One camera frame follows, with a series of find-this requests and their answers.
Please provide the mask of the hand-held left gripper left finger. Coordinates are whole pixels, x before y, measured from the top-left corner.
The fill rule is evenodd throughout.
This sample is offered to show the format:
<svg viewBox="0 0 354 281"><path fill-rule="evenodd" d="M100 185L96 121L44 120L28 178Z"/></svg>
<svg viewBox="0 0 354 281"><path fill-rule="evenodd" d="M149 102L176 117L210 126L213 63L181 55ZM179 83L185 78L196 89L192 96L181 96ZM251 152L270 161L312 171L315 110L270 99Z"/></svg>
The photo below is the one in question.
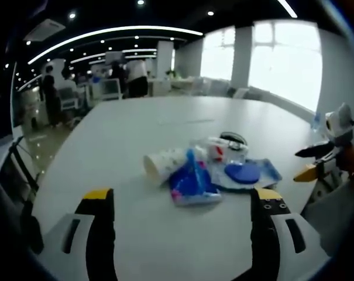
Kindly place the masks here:
<svg viewBox="0 0 354 281"><path fill-rule="evenodd" d="M43 237L43 266L56 280L117 280L113 189L93 190Z"/></svg>

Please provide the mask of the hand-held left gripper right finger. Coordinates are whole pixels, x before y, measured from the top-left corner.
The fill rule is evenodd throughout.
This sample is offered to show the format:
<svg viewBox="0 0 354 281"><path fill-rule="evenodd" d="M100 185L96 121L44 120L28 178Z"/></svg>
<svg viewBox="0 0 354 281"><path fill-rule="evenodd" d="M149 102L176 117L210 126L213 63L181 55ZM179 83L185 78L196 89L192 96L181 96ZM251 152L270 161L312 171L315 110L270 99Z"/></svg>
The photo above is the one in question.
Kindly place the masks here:
<svg viewBox="0 0 354 281"><path fill-rule="evenodd" d="M251 189L252 265L236 280L309 280L329 261L315 228L279 193Z"/></svg>

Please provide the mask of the person's right hand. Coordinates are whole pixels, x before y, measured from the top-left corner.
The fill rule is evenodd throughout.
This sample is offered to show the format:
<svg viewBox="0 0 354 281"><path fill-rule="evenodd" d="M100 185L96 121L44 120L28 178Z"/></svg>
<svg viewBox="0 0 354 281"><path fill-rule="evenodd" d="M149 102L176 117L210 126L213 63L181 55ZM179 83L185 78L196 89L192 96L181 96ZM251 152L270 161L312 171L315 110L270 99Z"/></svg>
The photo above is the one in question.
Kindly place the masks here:
<svg viewBox="0 0 354 281"><path fill-rule="evenodd" d="M349 173L349 177L354 179L354 146L347 147L343 150L339 160L338 167Z"/></svg>

